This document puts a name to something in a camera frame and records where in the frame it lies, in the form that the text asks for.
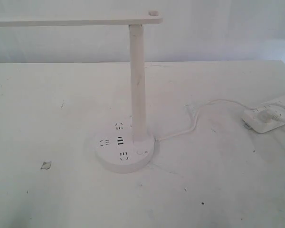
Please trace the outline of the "white desk lamp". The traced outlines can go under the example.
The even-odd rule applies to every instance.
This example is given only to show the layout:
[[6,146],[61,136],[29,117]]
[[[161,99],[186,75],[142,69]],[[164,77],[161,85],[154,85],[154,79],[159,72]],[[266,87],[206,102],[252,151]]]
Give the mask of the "white desk lamp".
[[113,26],[129,28],[131,120],[116,121],[93,138],[92,148],[104,168],[131,173],[146,166],[154,153],[154,136],[146,124],[144,25],[163,22],[158,11],[147,13],[106,13],[93,16],[12,16],[0,18],[2,27]]

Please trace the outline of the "small torn tape scrap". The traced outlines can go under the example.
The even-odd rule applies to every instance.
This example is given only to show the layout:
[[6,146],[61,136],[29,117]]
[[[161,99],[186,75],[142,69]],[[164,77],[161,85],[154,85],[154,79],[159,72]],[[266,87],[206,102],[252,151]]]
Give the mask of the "small torn tape scrap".
[[43,164],[41,165],[40,169],[41,170],[49,170],[51,168],[51,164],[52,162],[49,161],[49,162],[43,162]]

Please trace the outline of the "white plug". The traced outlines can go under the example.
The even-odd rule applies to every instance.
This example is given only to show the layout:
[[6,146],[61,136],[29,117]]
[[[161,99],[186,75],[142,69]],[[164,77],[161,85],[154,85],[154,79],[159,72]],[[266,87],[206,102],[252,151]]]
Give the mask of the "white plug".
[[262,110],[257,115],[257,118],[264,123],[269,123],[271,121],[285,123],[285,119],[281,118],[281,116],[279,116],[276,112],[274,112],[271,109]]

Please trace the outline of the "white power strip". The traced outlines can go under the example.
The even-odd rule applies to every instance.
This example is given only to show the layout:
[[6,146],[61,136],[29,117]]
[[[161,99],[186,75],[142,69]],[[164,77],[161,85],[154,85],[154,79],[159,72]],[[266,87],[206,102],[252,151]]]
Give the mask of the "white power strip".
[[253,110],[246,109],[242,120],[257,133],[267,133],[285,125],[285,95],[262,103]]

